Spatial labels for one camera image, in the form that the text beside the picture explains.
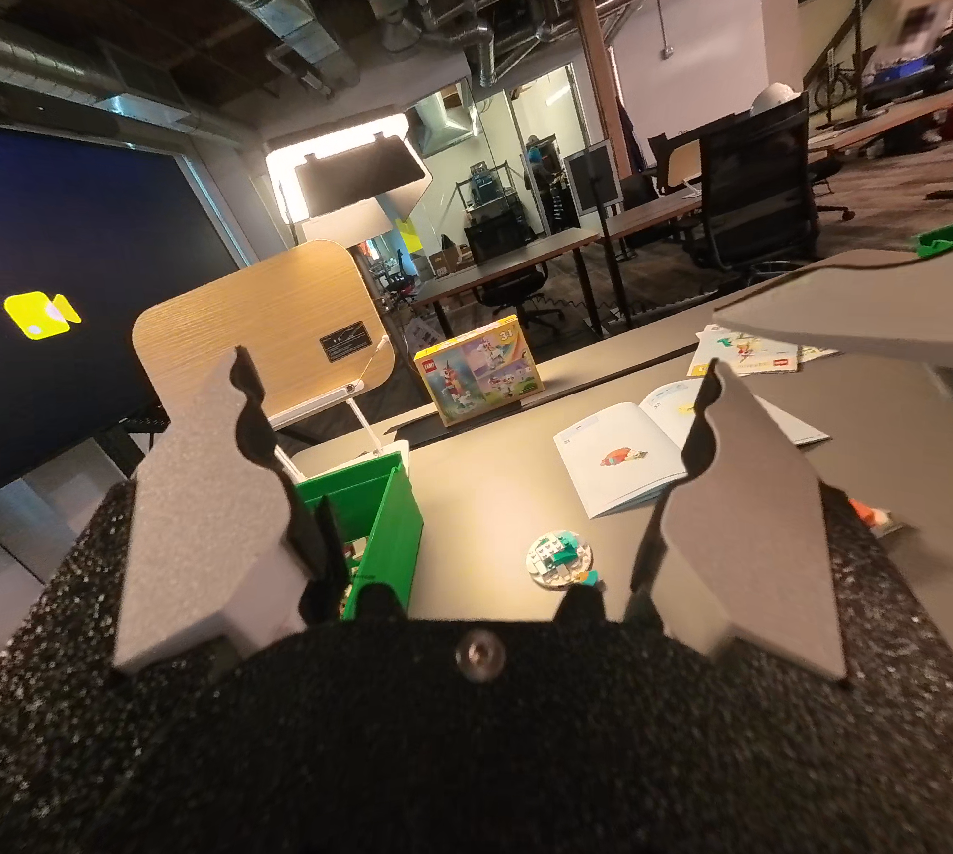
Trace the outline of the orange lego build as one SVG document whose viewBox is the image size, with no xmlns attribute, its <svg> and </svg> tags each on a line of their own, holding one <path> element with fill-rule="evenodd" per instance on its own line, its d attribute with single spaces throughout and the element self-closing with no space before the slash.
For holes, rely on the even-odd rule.
<svg viewBox="0 0 953 854">
<path fill-rule="evenodd" d="M 848 498 L 848 503 L 874 538 L 884 539 L 906 529 L 907 524 L 890 511 Z"/>
</svg>

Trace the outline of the long wooden desk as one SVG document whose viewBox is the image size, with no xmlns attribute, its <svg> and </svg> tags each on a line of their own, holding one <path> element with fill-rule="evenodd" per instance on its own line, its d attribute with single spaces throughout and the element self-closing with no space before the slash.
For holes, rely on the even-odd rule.
<svg viewBox="0 0 953 854">
<path fill-rule="evenodd" d="M 570 228 L 566 231 L 532 241 L 518 249 L 506 252 L 482 264 L 475 264 L 461 271 L 426 282 L 410 303 L 414 310 L 432 307 L 440 330 L 446 338 L 455 336 L 454 330 L 441 304 L 454 295 L 474 291 L 483 285 L 508 275 L 514 275 L 524 268 L 542 266 L 566 253 L 572 254 L 577 268 L 578 280 L 583 291 L 586 308 L 598 338 L 602 338 L 602 324 L 599 321 L 598 305 L 592 294 L 591 283 L 580 250 L 597 241 L 602 241 L 602 233 L 587 228 Z"/>
</svg>

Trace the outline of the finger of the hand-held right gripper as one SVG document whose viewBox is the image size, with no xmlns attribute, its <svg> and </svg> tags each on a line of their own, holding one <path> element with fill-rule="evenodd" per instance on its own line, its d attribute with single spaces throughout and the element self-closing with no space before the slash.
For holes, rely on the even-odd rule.
<svg viewBox="0 0 953 854">
<path fill-rule="evenodd" d="M 773 278 L 713 311 L 747 334 L 840 352 L 952 364 L 952 254 L 855 250 Z"/>
</svg>

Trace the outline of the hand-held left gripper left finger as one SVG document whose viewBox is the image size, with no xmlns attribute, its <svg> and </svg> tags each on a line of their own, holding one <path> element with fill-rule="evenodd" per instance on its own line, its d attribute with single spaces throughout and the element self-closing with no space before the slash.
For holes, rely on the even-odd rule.
<svg viewBox="0 0 953 854">
<path fill-rule="evenodd" d="M 249 657 L 335 622 L 339 533 L 276 454 L 264 390 L 235 347 L 136 472 L 113 666 L 134 675 L 210 641 Z"/>
</svg>

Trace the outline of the round white lego base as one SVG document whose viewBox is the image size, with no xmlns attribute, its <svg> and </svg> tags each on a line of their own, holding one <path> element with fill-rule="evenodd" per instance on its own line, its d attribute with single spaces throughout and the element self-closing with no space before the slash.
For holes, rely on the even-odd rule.
<svg viewBox="0 0 953 854">
<path fill-rule="evenodd" d="M 602 585 L 590 544 L 570 530 L 551 531 L 536 539 L 527 550 L 525 566 L 533 582 L 547 590 Z"/>
</svg>

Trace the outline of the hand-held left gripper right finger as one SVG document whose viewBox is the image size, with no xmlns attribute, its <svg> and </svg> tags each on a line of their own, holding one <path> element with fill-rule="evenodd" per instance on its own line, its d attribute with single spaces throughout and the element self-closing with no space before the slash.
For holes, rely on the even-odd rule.
<svg viewBox="0 0 953 854">
<path fill-rule="evenodd" d="M 627 622 L 717 658 L 745 643 L 828 681 L 848 670 L 815 471 L 731 368 L 713 361 L 656 503 Z"/>
</svg>

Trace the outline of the black mesh office chair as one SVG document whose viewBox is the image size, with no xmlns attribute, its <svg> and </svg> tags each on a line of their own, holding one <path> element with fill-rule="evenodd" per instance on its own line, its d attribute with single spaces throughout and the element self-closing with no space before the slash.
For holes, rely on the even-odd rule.
<svg viewBox="0 0 953 854">
<path fill-rule="evenodd" d="M 699 138 L 700 229 L 685 241 L 697 267 L 751 277 L 817 259 L 807 118 L 797 94 Z"/>
</svg>

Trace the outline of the yellow lego set box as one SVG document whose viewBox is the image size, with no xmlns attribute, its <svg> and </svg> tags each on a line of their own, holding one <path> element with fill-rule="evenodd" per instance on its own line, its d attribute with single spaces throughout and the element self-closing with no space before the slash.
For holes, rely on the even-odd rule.
<svg viewBox="0 0 953 854">
<path fill-rule="evenodd" d="M 446 428 L 544 390 L 517 315 L 422 349 L 413 363 Z"/>
</svg>

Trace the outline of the white hard hat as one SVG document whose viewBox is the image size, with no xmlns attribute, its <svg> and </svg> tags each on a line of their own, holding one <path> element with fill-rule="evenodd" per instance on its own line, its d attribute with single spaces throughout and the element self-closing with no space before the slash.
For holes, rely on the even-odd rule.
<svg viewBox="0 0 953 854">
<path fill-rule="evenodd" d="M 807 111 L 807 95 L 791 86 L 775 82 L 763 89 L 754 99 L 750 118 L 763 123 L 782 122 Z"/>
</svg>

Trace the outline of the black equipment rack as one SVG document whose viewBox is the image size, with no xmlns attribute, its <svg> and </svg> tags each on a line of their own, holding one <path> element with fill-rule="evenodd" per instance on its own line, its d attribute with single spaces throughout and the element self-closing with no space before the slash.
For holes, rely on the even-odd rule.
<svg viewBox="0 0 953 854">
<path fill-rule="evenodd" d="M 493 167 L 476 164 L 468 180 L 456 183 L 456 193 L 464 212 L 464 235 L 476 264 L 526 244 L 522 201 L 508 162 Z"/>
</svg>

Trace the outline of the open white instruction booklet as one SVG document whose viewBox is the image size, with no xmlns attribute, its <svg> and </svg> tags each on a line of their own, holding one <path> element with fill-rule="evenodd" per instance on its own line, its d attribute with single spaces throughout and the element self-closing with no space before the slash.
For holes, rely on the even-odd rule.
<svg viewBox="0 0 953 854">
<path fill-rule="evenodd" d="M 704 379 L 664 384 L 642 402 L 604 408 L 554 436 L 590 520 L 654 501 L 707 470 L 735 476 L 765 460 L 778 471 L 798 447 L 830 434 L 745 390 L 727 366 Z"/>
</svg>

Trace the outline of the white panel base plate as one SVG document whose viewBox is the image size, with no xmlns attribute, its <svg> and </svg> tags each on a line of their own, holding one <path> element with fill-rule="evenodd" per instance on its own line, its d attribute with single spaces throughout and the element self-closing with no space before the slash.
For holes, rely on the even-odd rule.
<svg viewBox="0 0 953 854">
<path fill-rule="evenodd" d="M 366 463 L 367 461 L 383 459 L 384 457 L 392 457 L 399 455 L 400 461 L 403 465 L 405 471 L 410 471 L 410 445 L 407 441 L 404 440 L 395 440 L 391 443 L 385 444 L 382 448 L 378 450 L 373 450 L 366 452 L 352 460 L 346 461 L 340 464 L 337 467 L 326 469 L 316 475 L 305 475 L 302 471 L 297 472 L 297 483 L 304 483 L 311 479 L 316 479 L 321 476 L 326 476 L 327 474 L 332 474 L 340 470 L 350 468 L 352 466 L 357 466 L 359 464 Z"/>
</svg>

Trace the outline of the tablet on floor stand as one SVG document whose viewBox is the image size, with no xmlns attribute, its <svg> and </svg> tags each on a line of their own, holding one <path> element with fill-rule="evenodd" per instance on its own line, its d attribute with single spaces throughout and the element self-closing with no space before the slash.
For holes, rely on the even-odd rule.
<svg viewBox="0 0 953 854">
<path fill-rule="evenodd" d="M 630 308 L 609 233 L 609 218 L 614 216 L 614 207 L 624 204 L 624 196 L 608 140 L 565 157 L 564 167 L 579 225 L 599 234 L 615 303 L 630 329 Z"/>
</svg>

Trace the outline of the wooden panel with black label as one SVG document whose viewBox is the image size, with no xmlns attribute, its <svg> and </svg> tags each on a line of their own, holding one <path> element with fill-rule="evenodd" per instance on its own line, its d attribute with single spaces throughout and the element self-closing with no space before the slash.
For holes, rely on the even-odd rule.
<svg viewBox="0 0 953 854">
<path fill-rule="evenodd" d="M 309 416 L 310 401 L 340 388 L 361 394 L 385 384 L 396 364 L 364 276 L 333 241 L 305 242 L 149 308 L 133 344 L 170 419 L 238 346 L 276 427 Z"/>
</svg>

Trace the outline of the studio softbox light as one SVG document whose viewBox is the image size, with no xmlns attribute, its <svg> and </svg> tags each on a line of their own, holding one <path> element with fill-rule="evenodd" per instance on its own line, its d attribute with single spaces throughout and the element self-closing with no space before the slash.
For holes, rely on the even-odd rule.
<svg viewBox="0 0 953 854">
<path fill-rule="evenodd" d="M 292 237 L 357 244 L 411 217 L 433 175 L 393 108 L 288 133 L 267 144 L 265 164 Z"/>
</svg>

